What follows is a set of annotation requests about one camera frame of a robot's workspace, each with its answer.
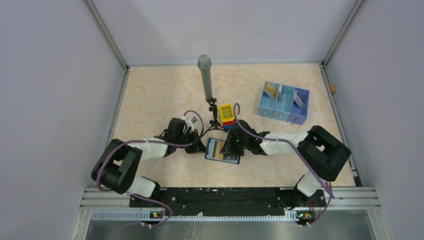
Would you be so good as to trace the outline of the dark blue card holder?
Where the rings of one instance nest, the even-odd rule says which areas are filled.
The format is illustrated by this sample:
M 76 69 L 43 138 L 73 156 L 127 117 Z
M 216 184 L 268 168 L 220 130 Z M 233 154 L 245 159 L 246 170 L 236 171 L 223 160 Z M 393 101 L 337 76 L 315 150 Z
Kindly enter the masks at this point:
M 210 143 L 210 141 L 212 139 L 221 140 L 221 139 L 211 138 L 211 137 L 208 139 L 207 147 L 206 147 L 207 148 L 207 152 L 206 152 L 205 157 L 204 157 L 205 159 L 206 159 L 206 155 L 208 153 L 209 143 Z M 211 161 L 217 161 L 217 162 L 228 163 L 228 164 L 235 164 L 235 165 L 238 165 L 240 163 L 241 155 L 234 155 L 234 154 L 229 154 L 229 153 L 222 153 L 222 154 L 224 155 L 224 160 L 223 161 L 217 161 L 217 160 L 211 160 Z

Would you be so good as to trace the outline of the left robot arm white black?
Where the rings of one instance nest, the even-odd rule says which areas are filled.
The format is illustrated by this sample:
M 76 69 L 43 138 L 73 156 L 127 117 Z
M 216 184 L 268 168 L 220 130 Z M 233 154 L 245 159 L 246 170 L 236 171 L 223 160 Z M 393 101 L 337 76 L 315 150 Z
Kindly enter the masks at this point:
M 118 194 L 136 194 L 149 207 L 160 202 L 159 184 L 145 177 L 136 175 L 141 161 L 163 158 L 173 154 L 177 149 L 187 153 L 204 153 L 198 130 L 194 124 L 197 118 L 183 116 L 172 118 L 168 127 L 152 138 L 124 142 L 113 139 L 95 164 L 91 178 L 100 187 Z

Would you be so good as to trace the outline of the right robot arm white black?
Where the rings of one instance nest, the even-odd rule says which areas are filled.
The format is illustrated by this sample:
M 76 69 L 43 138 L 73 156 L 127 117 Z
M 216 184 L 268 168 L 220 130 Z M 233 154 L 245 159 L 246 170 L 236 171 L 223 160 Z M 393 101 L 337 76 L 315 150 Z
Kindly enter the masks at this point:
M 228 132 L 220 153 L 241 156 L 247 150 L 254 155 L 296 155 L 308 172 L 295 185 L 293 200 L 307 206 L 322 187 L 333 197 L 331 183 L 339 176 L 350 158 L 351 150 L 320 125 L 301 133 L 256 132 L 240 121 Z

